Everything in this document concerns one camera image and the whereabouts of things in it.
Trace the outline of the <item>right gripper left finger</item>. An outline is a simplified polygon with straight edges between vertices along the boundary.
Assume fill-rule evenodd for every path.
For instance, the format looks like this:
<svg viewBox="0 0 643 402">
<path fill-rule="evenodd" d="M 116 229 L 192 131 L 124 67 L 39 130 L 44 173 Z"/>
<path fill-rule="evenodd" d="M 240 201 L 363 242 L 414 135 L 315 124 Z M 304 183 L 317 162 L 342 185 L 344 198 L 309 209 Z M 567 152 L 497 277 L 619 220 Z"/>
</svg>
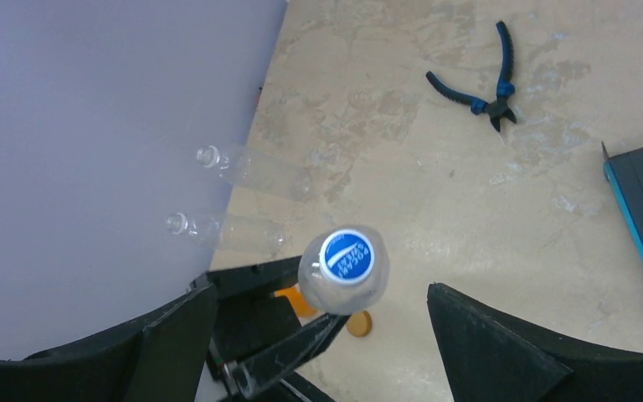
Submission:
<svg viewBox="0 0 643 402">
<path fill-rule="evenodd" d="M 0 360 L 0 401 L 193 401 L 218 310 L 208 285 L 24 360 Z"/>
</svg>

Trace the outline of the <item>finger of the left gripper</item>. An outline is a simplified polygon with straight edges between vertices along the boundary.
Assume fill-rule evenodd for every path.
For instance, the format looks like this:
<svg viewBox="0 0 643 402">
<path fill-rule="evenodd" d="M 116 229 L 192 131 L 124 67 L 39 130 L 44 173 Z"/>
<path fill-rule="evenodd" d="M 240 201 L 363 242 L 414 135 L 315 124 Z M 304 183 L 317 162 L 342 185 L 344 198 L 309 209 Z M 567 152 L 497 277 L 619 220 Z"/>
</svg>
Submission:
<svg viewBox="0 0 643 402">
<path fill-rule="evenodd" d="M 325 313 L 291 335 L 244 358 L 229 370 L 237 395 L 254 399 L 326 352 L 345 327 L 348 315 Z"/>
</svg>

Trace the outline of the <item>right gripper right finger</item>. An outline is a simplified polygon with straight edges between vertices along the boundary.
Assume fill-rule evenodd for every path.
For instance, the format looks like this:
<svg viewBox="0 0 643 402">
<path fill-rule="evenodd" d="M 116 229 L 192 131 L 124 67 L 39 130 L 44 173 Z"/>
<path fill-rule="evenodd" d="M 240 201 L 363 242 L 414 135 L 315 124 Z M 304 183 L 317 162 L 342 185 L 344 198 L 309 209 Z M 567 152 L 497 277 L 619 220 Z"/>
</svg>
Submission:
<svg viewBox="0 0 643 402">
<path fill-rule="evenodd" d="M 643 353 L 588 343 L 444 283 L 427 307 L 456 401 L 643 401 Z"/>
</svg>

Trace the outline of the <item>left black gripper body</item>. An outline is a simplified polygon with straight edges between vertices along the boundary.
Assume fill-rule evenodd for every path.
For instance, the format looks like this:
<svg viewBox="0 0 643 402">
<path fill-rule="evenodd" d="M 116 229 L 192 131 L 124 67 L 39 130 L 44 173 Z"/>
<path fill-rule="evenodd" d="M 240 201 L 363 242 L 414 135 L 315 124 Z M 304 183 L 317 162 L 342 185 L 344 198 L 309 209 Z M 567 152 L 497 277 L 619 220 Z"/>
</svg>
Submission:
<svg viewBox="0 0 643 402">
<path fill-rule="evenodd" d="M 192 281 L 192 289 L 201 290 L 211 285 L 218 294 L 219 309 L 206 365 L 213 380 L 225 387 L 225 401 L 330 400 L 328 394 L 299 375 L 298 369 L 254 399 L 239 397 L 228 377 L 229 370 L 244 358 L 309 323 L 300 321 L 285 297 L 275 296 L 275 291 L 296 285 L 300 260 L 299 257 L 291 257 L 209 271 Z"/>
</svg>

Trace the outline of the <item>clear plastic bottle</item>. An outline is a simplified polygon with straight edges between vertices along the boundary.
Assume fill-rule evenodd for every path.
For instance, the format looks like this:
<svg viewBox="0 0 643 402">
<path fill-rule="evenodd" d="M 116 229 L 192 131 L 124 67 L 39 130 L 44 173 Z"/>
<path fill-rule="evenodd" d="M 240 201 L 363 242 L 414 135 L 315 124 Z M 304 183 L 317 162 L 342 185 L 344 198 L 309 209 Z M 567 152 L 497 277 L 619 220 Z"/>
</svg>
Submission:
<svg viewBox="0 0 643 402">
<path fill-rule="evenodd" d="M 389 273 L 380 232 L 349 224 L 318 235 L 306 247 L 298 265 L 298 286 L 311 307 L 350 316 L 379 302 Z"/>
</svg>

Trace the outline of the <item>blue white bottle cap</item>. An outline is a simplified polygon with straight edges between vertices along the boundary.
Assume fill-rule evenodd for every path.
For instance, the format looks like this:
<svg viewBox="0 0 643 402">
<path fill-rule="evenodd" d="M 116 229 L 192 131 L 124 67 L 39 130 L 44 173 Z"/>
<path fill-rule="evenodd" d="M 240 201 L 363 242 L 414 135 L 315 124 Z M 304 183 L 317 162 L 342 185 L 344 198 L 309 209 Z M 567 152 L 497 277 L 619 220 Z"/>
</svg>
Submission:
<svg viewBox="0 0 643 402">
<path fill-rule="evenodd" d="M 375 246 L 359 229 L 337 229 L 321 243 L 319 266 L 330 281 L 342 286 L 355 286 L 373 272 Z"/>
</svg>

